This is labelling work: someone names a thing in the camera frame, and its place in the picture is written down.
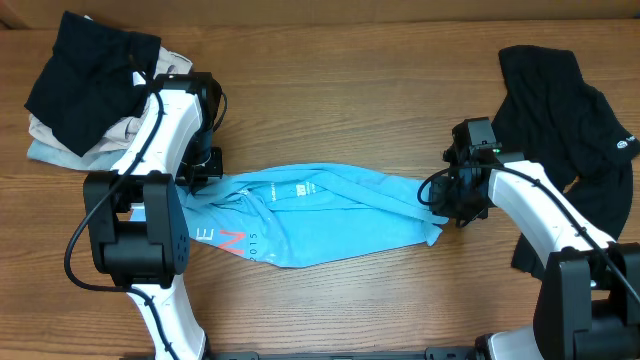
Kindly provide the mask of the light blue printed t-shirt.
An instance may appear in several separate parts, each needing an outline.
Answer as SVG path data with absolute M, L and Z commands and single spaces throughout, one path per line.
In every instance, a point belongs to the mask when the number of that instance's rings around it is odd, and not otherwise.
M 177 189 L 192 239 L 282 268 L 434 244 L 447 218 L 420 181 L 335 163 L 286 165 Z

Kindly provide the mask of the beige folded garment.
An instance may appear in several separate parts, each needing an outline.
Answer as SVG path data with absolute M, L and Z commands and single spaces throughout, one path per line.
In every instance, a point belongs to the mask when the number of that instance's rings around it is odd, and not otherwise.
M 185 56 L 160 47 L 154 76 L 160 74 L 188 74 L 193 63 Z M 50 127 L 33 114 L 29 115 L 29 134 L 35 139 L 55 149 L 71 153 L 54 135 Z M 92 141 L 87 154 L 123 150 L 129 147 L 138 133 L 143 120 L 136 117 L 121 118 L 112 125 L 99 141 Z

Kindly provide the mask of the black garment on right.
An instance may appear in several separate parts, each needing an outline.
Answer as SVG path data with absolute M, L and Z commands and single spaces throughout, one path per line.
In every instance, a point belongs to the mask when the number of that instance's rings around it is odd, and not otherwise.
M 492 128 L 503 150 L 541 163 L 587 220 L 619 238 L 632 205 L 638 139 L 583 80 L 573 52 L 516 45 L 498 57 L 507 95 Z

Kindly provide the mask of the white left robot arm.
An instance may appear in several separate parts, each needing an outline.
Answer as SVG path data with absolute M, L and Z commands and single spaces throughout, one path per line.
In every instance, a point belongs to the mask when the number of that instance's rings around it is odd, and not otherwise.
M 161 74 L 142 125 L 110 170 L 90 173 L 83 185 L 94 265 L 127 294 L 152 337 L 156 359 L 208 359 L 183 274 L 190 237 L 178 189 L 195 190 L 223 173 L 212 137 L 226 112 L 226 96 L 208 72 Z

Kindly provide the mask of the pale blue folded garment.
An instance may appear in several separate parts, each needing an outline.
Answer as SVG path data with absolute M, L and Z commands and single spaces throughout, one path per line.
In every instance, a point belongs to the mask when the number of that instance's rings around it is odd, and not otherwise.
M 80 157 L 34 140 L 27 151 L 27 158 L 78 171 L 108 171 L 125 153 L 125 150 L 114 150 Z

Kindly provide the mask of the black folded garment on stack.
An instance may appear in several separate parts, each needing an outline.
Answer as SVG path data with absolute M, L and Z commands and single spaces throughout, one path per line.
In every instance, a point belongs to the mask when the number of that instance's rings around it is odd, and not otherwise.
M 148 91 L 133 74 L 155 73 L 161 39 L 66 11 L 25 108 L 71 152 L 85 155 L 120 119 L 142 115 Z

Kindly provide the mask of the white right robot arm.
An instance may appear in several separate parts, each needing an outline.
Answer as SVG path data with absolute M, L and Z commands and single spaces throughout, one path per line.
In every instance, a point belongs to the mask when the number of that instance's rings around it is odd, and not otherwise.
M 517 225 L 544 272 L 529 326 L 477 338 L 471 347 L 431 348 L 429 359 L 636 359 L 639 246 L 618 244 L 581 215 L 520 153 L 450 155 L 417 198 L 464 227 L 491 207 Z

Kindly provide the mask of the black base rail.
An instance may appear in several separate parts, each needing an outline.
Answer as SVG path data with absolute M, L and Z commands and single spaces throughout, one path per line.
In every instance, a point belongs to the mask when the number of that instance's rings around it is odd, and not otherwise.
M 259 354 L 257 352 L 212 352 L 206 342 L 204 359 L 209 360 L 491 360 L 487 346 L 428 347 L 422 351 L 338 352 Z

